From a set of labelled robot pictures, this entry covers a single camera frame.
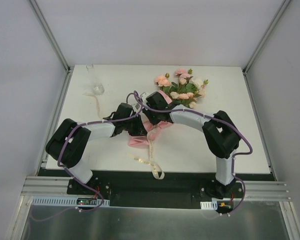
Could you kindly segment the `pink wrapping paper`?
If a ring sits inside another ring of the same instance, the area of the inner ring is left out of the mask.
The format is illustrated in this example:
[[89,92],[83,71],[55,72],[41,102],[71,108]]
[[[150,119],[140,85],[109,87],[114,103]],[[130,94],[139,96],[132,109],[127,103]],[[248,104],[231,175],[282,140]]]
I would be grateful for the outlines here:
[[[164,93],[162,90],[158,90],[157,92],[160,93],[163,96],[163,98],[164,98],[164,100],[166,101],[167,104],[172,103],[172,99],[166,93]],[[155,133],[150,134],[150,139],[152,141],[154,141],[159,136],[160,132],[163,129],[166,129],[166,128],[170,127],[171,125],[172,124],[169,123],[169,122],[160,121],[157,124],[158,130]],[[149,145],[147,134],[148,134],[148,132],[152,131],[156,127],[154,125],[152,125],[148,120],[143,121],[142,126],[145,129],[145,135],[143,135],[143,136],[132,136],[132,135],[129,134],[130,139],[128,141],[128,146],[133,147],[133,148],[138,148],[138,147],[144,147],[144,146]]]

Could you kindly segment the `pink artificial flower bouquet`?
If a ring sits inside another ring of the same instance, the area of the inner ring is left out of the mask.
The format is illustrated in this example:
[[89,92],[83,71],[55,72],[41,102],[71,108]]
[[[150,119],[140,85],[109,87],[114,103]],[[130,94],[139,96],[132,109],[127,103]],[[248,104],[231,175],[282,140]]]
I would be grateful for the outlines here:
[[205,88],[209,84],[208,79],[201,79],[193,76],[193,70],[178,68],[172,75],[159,75],[154,79],[154,84],[167,99],[168,103],[177,102],[185,107],[194,109],[197,102],[206,96]]

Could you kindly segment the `cream ribbon gold lettering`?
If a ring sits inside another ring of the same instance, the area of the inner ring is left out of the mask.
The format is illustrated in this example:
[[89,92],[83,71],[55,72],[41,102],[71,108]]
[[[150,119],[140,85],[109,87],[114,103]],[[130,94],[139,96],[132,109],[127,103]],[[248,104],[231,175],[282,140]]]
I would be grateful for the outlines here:
[[[133,93],[133,95],[135,96],[137,103],[141,105],[142,100],[138,96],[138,94]],[[136,115],[140,115],[143,109],[144,108],[141,105],[141,109],[138,112],[136,112]],[[127,164],[128,158],[134,159],[137,162],[150,166],[153,177],[157,180],[162,180],[165,177],[165,173],[154,160],[154,141],[150,139],[151,134],[155,133],[158,130],[157,125],[154,126],[155,128],[147,133],[147,139],[149,142],[149,145],[145,146],[148,147],[147,159],[142,158],[139,154],[132,153],[131,150],[128,150],[125,147],[118,144],[114,147],[112,147],[111,145],[106,145],[105,153],[101,155],[101,158],[111,160],[112,163],[118,163],[122,161],[123,166]],[[98,138],[111,138],[115,130],[115,126],[110,121],[104,119],[98,122],[89,122],[86,124],[85,128],[91,131],[89,137],[91,141],[96,140]]]

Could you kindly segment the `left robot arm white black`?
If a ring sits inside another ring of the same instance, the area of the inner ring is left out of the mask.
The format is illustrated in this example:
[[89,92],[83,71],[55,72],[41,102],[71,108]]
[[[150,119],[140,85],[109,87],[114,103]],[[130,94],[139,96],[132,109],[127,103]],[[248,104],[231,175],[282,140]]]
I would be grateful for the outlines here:
[[78,188],[89,195],[95,191],[93,172],[83,160],[87,143],[100,138],[111,138],[127,131],[130,136],[144,137],[146,128],[132,105],[121,103],[110,116],[95,123],[78,123],[70,118],[62,121],[45,146],[45,151],[57,165],[79,181]]

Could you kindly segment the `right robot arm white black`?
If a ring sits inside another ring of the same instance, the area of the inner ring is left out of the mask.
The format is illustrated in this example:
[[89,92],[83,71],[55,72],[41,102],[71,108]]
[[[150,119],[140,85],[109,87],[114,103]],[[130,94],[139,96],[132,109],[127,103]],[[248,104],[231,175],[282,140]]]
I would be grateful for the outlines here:
[[158,91],[144,92],[140,96],[144,104],[142,112],[152,125],[159,122],[181,124],[204,134],[209,150],[216,157],[215,192],[227,197],[233,191],[234,181],[231,157],[239,147],[241,137],[230,125],[233,124],[227,113],[220,110],[211,117],[204,116],[177,102],[168,103]]

